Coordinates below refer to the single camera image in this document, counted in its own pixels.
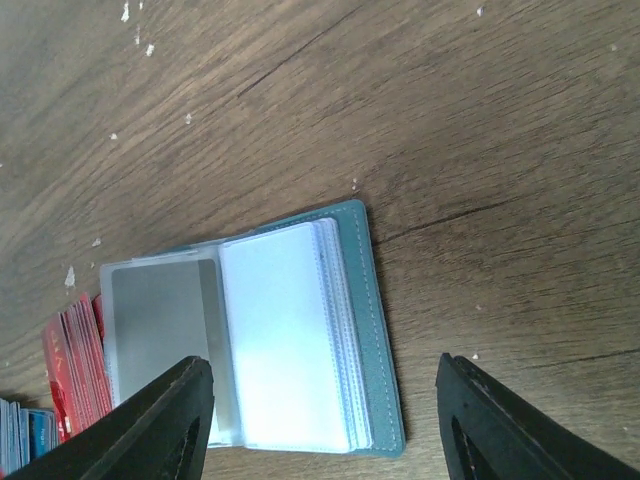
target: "open card holder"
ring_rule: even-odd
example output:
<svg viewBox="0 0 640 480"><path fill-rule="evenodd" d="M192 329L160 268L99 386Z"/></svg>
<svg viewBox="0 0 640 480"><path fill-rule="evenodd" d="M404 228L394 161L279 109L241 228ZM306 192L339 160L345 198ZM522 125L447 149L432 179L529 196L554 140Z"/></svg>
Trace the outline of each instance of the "open card holder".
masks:
<svg viewBox="0 0 640 480"><path fill-rule="evenodd" d="M404 451L362 202L105 265L100 282L114 406L198 355L213 370L210 447Z"/></svg>

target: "paint speck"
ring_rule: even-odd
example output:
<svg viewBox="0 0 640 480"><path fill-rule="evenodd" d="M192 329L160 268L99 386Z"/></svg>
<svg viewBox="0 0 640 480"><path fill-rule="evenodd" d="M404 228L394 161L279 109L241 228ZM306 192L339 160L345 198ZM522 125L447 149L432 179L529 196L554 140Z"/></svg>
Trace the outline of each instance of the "paint speck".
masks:
<svg viewBox="0 0 640 480"><path fill-rule="evenodd" d="M70 266L69 271L67 271L67 278L64 279L64 286L67 288L76 286L76 273L73 271L73 265Z"/></svg>
<svg viewBox="0 0 640 480"><path fill-rule="evenodd" d="M124 2L122 17L120 17L120 20L122 20L123 22L126 22L127 20L129 20L129 2L128 1Z"/></svg>

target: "wooden table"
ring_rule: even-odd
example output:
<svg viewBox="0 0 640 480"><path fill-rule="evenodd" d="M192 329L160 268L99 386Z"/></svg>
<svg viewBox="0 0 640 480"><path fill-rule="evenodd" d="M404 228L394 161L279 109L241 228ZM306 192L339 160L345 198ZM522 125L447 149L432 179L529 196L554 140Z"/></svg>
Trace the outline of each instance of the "wooden table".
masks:
<svg viewBox="0 0 640 480"><path fill-rule="evenodd" d="M100 264L356 196L405 456L215 450L205 478L448 478L443 351L640 468L635 0L129 11L0 7L2 396L50 404L40 329Z"/></svg>

